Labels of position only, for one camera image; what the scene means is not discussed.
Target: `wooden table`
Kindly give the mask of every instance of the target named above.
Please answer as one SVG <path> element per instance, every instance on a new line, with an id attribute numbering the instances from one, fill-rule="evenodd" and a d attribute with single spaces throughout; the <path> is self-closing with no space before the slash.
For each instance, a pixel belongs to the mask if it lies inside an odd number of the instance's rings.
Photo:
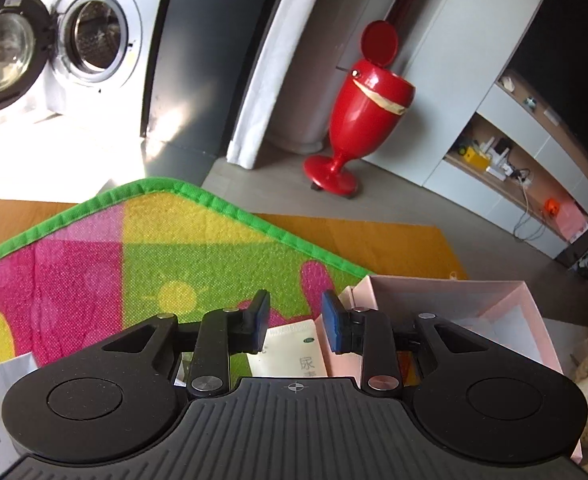
<path id="1" fill-rule="evenodd" d="M 74 204 L 0 200 L 0 243 Z M 258 215 L 376 274 L 458 279 L 466 274 L 436 227 Z"/>

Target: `open pink box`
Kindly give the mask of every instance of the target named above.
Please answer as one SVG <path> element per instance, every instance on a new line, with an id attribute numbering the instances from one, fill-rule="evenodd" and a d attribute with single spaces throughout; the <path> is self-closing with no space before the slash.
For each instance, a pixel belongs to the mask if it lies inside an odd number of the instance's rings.
<path id="1" fill-rule="evenodd" d="M 554 345 L 525 282 L 458 282 L 399 276 L 368 276 L 348 286 L 340 299 L 345 308 L 365 306 L 385 312 L 392 322 L 403 322 L 421 312 L 458 323 L 534 361 L 562 373 Z M 330 351 L 322 317 L 316 329 L 331 377 L 360 381 L 362 358 Z M 580 444 L 573 460 L 582 459 Z"/>

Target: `red lid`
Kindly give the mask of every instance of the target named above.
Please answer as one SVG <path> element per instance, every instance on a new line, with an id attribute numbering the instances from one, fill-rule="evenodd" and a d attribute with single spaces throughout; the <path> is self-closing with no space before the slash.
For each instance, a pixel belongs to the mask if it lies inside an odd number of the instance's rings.
<path id="1" fill-rule="evenodd" d="M 398 35 L 394 26 L 383 20 L 367 25 L 360 37 L 360 52 L 375 65 L 389 65 L 398 53 Z"/>

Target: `round red base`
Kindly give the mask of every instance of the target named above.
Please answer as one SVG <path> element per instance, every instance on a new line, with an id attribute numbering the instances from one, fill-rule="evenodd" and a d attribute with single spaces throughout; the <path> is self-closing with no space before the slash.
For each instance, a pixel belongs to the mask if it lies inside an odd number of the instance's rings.
<path id="1" fill-rule="evenodd" d="M 309 157 L 303 169 L 309 179 L 325 191 L 336 195 L 350 196 L 359 188 L 359 181 L 345 168 L 331 171 L 333 159 L 329 156 L 314 155 Z"/>

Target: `red goblet-shaped bin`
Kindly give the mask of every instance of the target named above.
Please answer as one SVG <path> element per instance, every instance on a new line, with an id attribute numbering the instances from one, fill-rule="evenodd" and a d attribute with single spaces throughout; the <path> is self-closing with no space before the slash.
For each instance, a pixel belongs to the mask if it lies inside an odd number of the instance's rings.
<path id="1" fill-rule="evenodd" d="M 352 68 L 331 113 L 333 156 L 313 155 L 303 165 L 312 189 L 353 196 L 359 181 L 345 164 L 375 152 L 413 101 L 413 85 L 385 69 L 398 51 L 392 25 L 382 21 L 367 25 L 361 51 L 365 59 Z"/>

